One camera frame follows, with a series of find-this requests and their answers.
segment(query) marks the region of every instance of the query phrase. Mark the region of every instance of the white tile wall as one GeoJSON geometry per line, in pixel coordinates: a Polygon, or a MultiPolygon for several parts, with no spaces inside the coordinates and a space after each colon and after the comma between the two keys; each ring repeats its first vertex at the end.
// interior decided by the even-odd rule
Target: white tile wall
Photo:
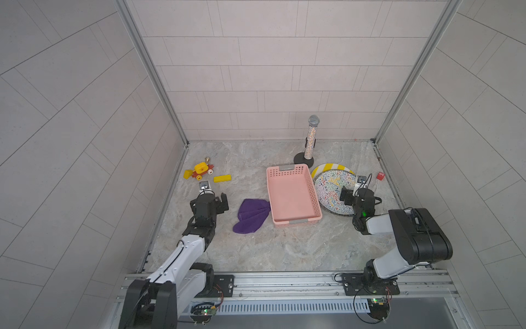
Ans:
{"type": "Polygon", "coordinates": [[[97,22],[97,25],[117,58],[123,57],[133,49],[133,43],[120,20],[119,14],[110,15],[97,22]]]}
{"type": "Polygon", "coordinates": [[[95,328],[107,301],[108,298],[82,295],[66,329],[95,328]]]}
{"type": "MultiPolygon", "coordinates": [[[[520,273],[526,270],[526,258],[524,255],[518,255],[512,258],[507,258],[492,264],[486,265],[491,278],[495,281],[495,284],[501,291],[502,295],[508,301],[510,309],[513,312],[513,315],[519,321],[519,324],[524,327],[526,324],[526,307],[523,303],[520,303],[519,296],[524,293],[524,286],[514,287],[513,282],[519,279],[520,273]]],[[[505,318],[505,321],[512,323],[512,315],[509,315],[505,318]]],[[[507,323],[499,322],[499,325],[504,325],[507,323]]]]}
{"type": "Polygon", "coordinates": [[[523,31],[526,28],[524,12],[526,3],[521,0],[487,0],[481,2],[480,9],[472,18],[490,28],[526,43],[523,31]]]}
{"type": "Polygon", "coordinates": [[[513,104],[526,109],[526,45],[507,38],[477,76],[513,104]]]}
{"type": "Polygon", "coordinates": [[[513,241],[501,243],[495,247],[480,251],[477,254],[484,265],[511,258],[513,256],[522,255],[521,251],[513,241]]]}
{"type": "Polygon", "coordinates": [[[436,49],[422,71],[422,77],[460,114],[482,94],[486,84],[436,49]]]}
{"type": "Polygon", "coordinates": [[[47,118],[0,79],[0,163],[9,158],[46,122],[47,118]]]}
{"type": "Polygon", "coordinates": [[[89,227],[80,227],[21,328],[34,328],[42,323],[51,327],[68,324],[108,240],[89,227]]]}
{"type": "Polygon", "coordinates": [[[446,154],[440,142],[429,131],[416,112],[409,116],[406,124],[400,130],[426,171],[431,169],[446,154]]]}
{"type": "Polygon", "coordinates": [[[1,77],[46,118],[51,119],[57,113],[57,109],[15,68],[2,74],[1,77]]]}
{"type": "Polygon", "coordinates": [[[62,38],[58,35],[55,28],[51,25],[47,17],[42,13],[41,9],[37,6],[37,4],[33,0],[19,0],[18,3],[24,8],[24,10],[28,13],[28,15],[31,17],[33,22],[40,28],[42,33],[46,36],[46,38],[52,43],[55,44],[62,40],[62,38]]]}
{"type": "MultiPolygon", "coordinates": [[[[178,92],[169,97],[194,139],[205,129],[190,120],[197,117],[192,113],[289,113],[280,127],[295,129],[300,112],[388,112],[444,4],[129,2],[165,89],[178,92]],[[400,14],[407,17],[400,19],[400,14]],[[400,24],[405,26],[396,35],[382,35],[400,24]],[[334,93],[352,91],[364,93],[334,93]],[[254,94],[241,92],[257,92],[256,103],[254,94]]],[[[230,123],[220,119],[215,130],[254,130],[252,124],[243,126],[245,117],[231,115],[230,123]]],[[[357,129],[353,138],[371,138],[385,116],[356,114],[350,126],[349,117],[339,126],[324,121],[328,126],[322,123],[320,129],[357,129]]],[[[273,128],[262,124],[257,129],[273,128]]],[[[284,136],[303,138],[289,133],[284,136]]],[[[204,134],[210,139],[210,133],[204,134]]],[[[221,135],[231,139],[245,132],[221,135]]],[[[327,138],[348,135],[325,133],[327,138]]]]}
{"type": "Polygon", "coordinates": [[[445,1],[393,1],[380,36],[428,37],[445,1]]]}
{"type": "Polygon", "coordinates": [[[305,36],[363,36],[372,33],[381,2],[309,2],[305,36]]]}
{"type": "Polygon", "coordinates": [[[302,66],[299,89],[351,91],[359,66],[302,66]]]}
{"type": "Polygon", "coordinates": [[[510,169],[510,165],[454,108],[450,108],[433,128],[433,135],[475,190],[510,169]]]}
{"type": "Polygon", "coordinates": [[[131,59],[124,56],[82,90],[75,101],[102,128],[140,82],[131,59]]]}
{"type": "Polygon", "coordinates": [[[206,1],[134,0],[145,36],[214,36],[206,1]]]}
{"type": "Polygon", "coordinates": [[[258,111],[257,92],[205,92],[205,100],[209,112],[228,113],[258,111]]]}
{"type": "Polygon", "coordinates": [[[438,49],[469,69],[496,34],[497,31],[472,19],[455,15],[438,49]]]}
{"type": "Polygon", "coordinates": [[[238,38],[165,37],[172,65],[241,65],[238,38]]]}
{"type": "Polygon", "coordinates": [[[521,214],[524,211],[522,196],[525,191],[526,182],[520,180],[486,200],[486,204],[523,253],[526,251],[526,242],[521,234],[526,232],[526,228],[521,214]]]}
{"type": "Polygon", "coordinates": [[[218,1],[224,36],[295,36],[296,1],[218,1]]]}
{"type": "Polygon", "coordinates": [[[432,216],[438,216],[447,210],[448,206],[442,199],[443,195],[434,186],[416,153],[407,159],[402,169],[422,207],[427,208],[432,216]]]}
{"type": "Polygon", "coordinates": [[[393,38],[382,65],[413,65],[427,38],[393,38]]]}
{"type": "Polygon", "coordinates": [[[433,182],[476,252],[511,239],[454,162],[433,182]]]}
{"type": "Polygon", "coordinates": [[[231,66],[230,79],[234,91],[291,90],[292,66],[231,66]]]}
{"type": "Polygon", "coordinates": [[[4,253],[22,228],[4,220],[0,220],[0,228],[0,237],[2,238],[0,240],[0,252],[4,253]]]}
{"type": "Polygon", "coordinates": [[[477,257],[456,220],[442,226],[442,230],[453,246],[451,263],[477,311],[508,308],[506,301],[493,283],[490,275],[477,257]]]}
{"type": "Polygon", "coordinates": [[[411,66],[369,66],[360,90],[397,92],[410,71],[411,66]]]}
{"type": "Polygon", "coordinates": [[[265,112],[317,112],[320,100],[321,92],[265,92],[265,112]]]}
{"type": "Polygon", "coordinates": [[[407,150],[409,150],[409,143],[396,124],[389,126],[386,131],[386,138],[389,141],[393,155],[396,157],[397,162],[399,162],[407,150]]]}
{"type": "Polygon", "coordinates": [[[161,203],[136,185],[159,187],[162,202],[183,144],[154,110],[159,98],[111,1],[9,0],[0,18],[0,307],[9,313],[0,317],[16,328],[97,327],[114,285],[92,274],[98,264],[109,278],[119,263],[120,274],[136,233],[144,250],[161,203]],[[140,229],[140,211],[135,225],[119,221],[132,192],[150,207],[140,229]]]}
{"type": "Polygon", "coordinates": [[[55,268],[108,179],[108,173],[82,154],[4,255],[55,268]]]}
{"type": "MultiPolygon", "coordinates": [[[[461,15],[453,18],[408,103],[394,118],[413,131],[408,122],[412,106],[426,123],[423,131],[431,130],[447,151],[428,170],[443,197],[431,201],[444,200],[449,208],[436,220],[453,244],[451,262],[461,282],[453,281],[466,288],[461,296],[466,305],[474,305],[468,307],[471,317],[487,328],[519,328],[526,321],[517,300],[525,291],[514,285],[526,264],[526,225],[521,220],[526,211],[526,39],[519,32],[525,26],[524,9],[519,0],[464,1],[461,15]]],[[[420,139],[404,137],[389,131],[380,146],[394,180],[404,179],[398,189],[407,203],[414,201],[412,190],[421,183],[411,182],[408,172],[407,180],[399,173],[399,161],[388,145],[406,148],[407,140],[422,163],[434,154],[419,151],[420,139]]]]}
{"type": "Polygon", "coordinates": [[[139,225],[146,213],[146,207],[131,197],[106,250],[93,273],[93,280],[110,285],[117,283],[120,273],[139,225]]]}
{"type": "Polygon", "coordinates": [[[239,38],[238,57],[243,65],[314,65],[318,47],[318,38],[239,38]]]}
{"type": "Polygon", "coordinates": [[[17,66],[17,70],[61,109],[110,67],[90,29],[84,29],[17,66]]]}
{"type": "Polygon", "coordinates": [[[320,38],[316,65],[382,65],[391,42],[392,38],[320,38]]]}
{"type": "Polygon", "coordinates": [[[105,0],[43,0],[38,7],[62,39],[115,12],[105,0]]]}
{"type": "Polygon", "coordinates": [[[0,13],[0,73],[51,46],[16,0],[2,1],[0,13]]]}
{"type": "Polygon", "coordinates": [[[172,65],[163,37],[144,37],[143,41],[155,65],[172,65]]]}
{"type": "Polygon", "coordinates": [[[219,66],[162,66],[162,70],[172,92],[225,90],[219,66]]]}
{"type": "Polygon", "coordinates": [[[18,328],[33,306],[35,299],[41,292],[42,287],[0,279],[0,290],[2,290],[2,313],[7,328],[18,328]]]}
{"type": "Polygon", "coordinates": [[[422,121],[428,124],[444,103],[444,98],[422,77],[416,80],[411,91],[406,98],[407,102],[422,121]]]}
{"type": "Polygon", "coordinates": [[[381,92],[330,92],[326,112],[374,112],[381,92]]]}
{"type": "Polygon", "coordinates": [[[25,225],[97,132],[75,102],[55,115],[0,166],[0,217],[25,225]]]}
{"type": "Polygon", "coordinates": [[[117,166],[144,121],[143,113],[130,96],[93,138],[92,144],[117,166]]]}

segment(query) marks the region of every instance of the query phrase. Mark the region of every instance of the colorful patterned plate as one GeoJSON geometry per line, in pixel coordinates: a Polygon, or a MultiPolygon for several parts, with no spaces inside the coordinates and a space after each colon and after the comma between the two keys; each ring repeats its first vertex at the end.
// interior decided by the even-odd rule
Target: colorful patterned plate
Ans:
{"type": "Polygon", "coordinates": [[[322,172],[314,179],[314,188],[318,194],[320,205],[329,212],[341,215],[352,216],[355,212],[352,206],[347,206],[340,201],[341,189],[354,188],[356,175],[341,169],[329,169],[322,172]]]}

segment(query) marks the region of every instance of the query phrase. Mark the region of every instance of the basket handle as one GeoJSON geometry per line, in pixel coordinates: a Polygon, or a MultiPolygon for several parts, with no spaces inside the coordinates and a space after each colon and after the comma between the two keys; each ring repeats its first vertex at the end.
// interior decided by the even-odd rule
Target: basket handle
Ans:
{"type": "Polygon", "coordinates": [[[279,171],[284,172],[287,170],[294,170],[294,168],[296,168],[296,165],[283,165],[283,166],[279,166],[278,168],[279,168],[279,171]]]}

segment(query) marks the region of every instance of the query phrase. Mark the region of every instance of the yellow toy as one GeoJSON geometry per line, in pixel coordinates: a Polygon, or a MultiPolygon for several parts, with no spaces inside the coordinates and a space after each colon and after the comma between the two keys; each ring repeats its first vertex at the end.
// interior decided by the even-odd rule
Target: yellow toy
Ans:
{"type": "Polygon", "coordinates": [[[216,177],[214,177],[214,183],[227,182],[227,181],[231,181],[231,180],[232,180],[232,176],[230,176],[230,175],[223,175],[223,176],[216,176],[216,177]]]}
{"type": "Polygon", "coordinates": [[[208,175],[213,174],[214,171],[212,170],[212,168],[214,168],[214,165],[208,164],[209,161],[210,161],[210,158],[206,157],[205,158],[205,162],[198,163],[194,167],[193,171],[192,170],[185,170],[185,173],[184,173],[183,177],[187,180],[187,179],[190,178],[190,176],[192,176],[193,178],[195,178],[198,181],[200,181],[203,178],[204,174],[206,174],[206,173],[208,173],[208,175]]]}

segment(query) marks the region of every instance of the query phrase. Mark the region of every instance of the gray marble surface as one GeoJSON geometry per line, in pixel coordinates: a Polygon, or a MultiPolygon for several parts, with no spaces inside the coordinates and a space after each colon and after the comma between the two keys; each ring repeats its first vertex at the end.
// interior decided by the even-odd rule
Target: gray marble surface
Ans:
{"type": "MultiPolygon", "coordinates": [[[[216,235],[199,262],[210,263],[218,272],[226,271],[337,271],[362,270],[366,261],[392,249],[392,235],[363,236],[350,217],[333,215],[322,209],[323,218],[316,225],[275,228],[271,215],[262,227],[251,234],[232,231],[238,222],[237,211],[246,198],[268,200],[266,168],[291,164],[295,154],[303,151],[302,142],[196,142],[191,143],[184,169],[193,169],[206,156],[214,164],[212,176],[232,175],[232,181],[214,183],[205,175],[216,195],[228,196],[230,210],[217,216],[216,235]]],[[[373,174],[370,188],[383,199],[376,214],[398,208],[386,179],[376,180],[381,171],[370,142],[316,143],[315,164],[342,164],[358,175],[373,174]]],[[[168,210],[149,256],[148,271],[156,270],[172,253],[192,216],[189,201],[199,192],[194,178],[177,181],[168,210]]]]}

